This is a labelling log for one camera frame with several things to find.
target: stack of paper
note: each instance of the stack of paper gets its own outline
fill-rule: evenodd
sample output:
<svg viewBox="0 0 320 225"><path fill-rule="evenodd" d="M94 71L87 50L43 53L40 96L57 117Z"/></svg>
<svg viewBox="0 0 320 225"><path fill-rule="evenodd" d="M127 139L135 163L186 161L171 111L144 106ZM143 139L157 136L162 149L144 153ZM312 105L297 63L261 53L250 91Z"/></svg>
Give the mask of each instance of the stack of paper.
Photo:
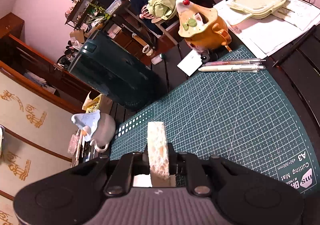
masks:
<svg viewBox="0 0 320 225"><path fill-rule="evenodd" d="M248 18L246 13L231 9L228 0L221 1L214 8L226 21L228 28L258 58L272 55L320 23L320 9L301 0L287 0L277 11L263 19Z"/></svg>

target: cutting mat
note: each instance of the cutting mat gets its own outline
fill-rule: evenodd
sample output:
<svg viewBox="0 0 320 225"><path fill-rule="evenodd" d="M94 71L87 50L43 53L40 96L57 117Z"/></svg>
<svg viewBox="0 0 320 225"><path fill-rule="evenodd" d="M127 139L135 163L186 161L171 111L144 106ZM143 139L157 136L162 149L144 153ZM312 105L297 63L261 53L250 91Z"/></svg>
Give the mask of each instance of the cutting mat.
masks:
<svg viewBox="0 0 320 225"><path fill-rule="evenodd" d="M253 58L245 47L222 60ZM148 121L164 121L177 152L219 155L290 184L317 188L319 164L306 131L267 70L202 72L148 106L117 130L111 159L143 151Z"/></svg>

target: gray ribbed surface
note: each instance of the gray ribbed surface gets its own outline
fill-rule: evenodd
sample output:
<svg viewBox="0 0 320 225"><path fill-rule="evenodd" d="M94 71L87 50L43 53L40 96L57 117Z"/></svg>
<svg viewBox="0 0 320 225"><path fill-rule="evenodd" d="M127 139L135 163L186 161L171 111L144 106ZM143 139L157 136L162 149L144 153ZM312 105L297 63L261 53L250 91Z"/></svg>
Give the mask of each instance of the gray ribbed surface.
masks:
<svg viewBox="0 0 320 225"><path fill-rule="evenodd" d="M85 225L231 225L209 198L190 195L186 188L138 188L108 199Z"/></svg>

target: small figurine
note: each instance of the small figurine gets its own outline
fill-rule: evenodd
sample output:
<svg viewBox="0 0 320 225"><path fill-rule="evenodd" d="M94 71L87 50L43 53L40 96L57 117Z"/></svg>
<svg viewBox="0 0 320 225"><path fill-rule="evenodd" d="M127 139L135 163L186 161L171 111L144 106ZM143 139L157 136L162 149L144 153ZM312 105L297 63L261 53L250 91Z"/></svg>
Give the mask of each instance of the small figurine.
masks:
<svg viewBox="0 0 320 225"><path fill-rule="evenodd" d="M180 19L179 35L189 47L199 54L219 46L231 51L227 24L215 8L205 8L189 0L177 0L176 8Z"/></svg>

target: pen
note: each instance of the pen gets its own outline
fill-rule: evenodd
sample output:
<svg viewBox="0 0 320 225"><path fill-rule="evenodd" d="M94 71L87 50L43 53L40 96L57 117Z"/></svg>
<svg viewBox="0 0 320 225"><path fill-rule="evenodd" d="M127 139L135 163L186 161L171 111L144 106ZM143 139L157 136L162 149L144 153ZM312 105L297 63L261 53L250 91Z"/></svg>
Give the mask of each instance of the pen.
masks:
<svg viewBox="0 0 320 225"><path fill-rule="evenodd" d="M265 59L261 58L248 58L248 59L239 59L239 60L230 60L230 61L216 61L205 63L204 66L210 65L226 65L226 64L261 64Z"/></svg>
<svg viewBox="0 0 320 225"><path fill-rule="evenodd" d="M203 67L200 67L198 70L201 72L227 72L227 71L258 72L261 69L265 69L265 66L258 65L258 64L228 64L228 65L203 66Z"/></svg>

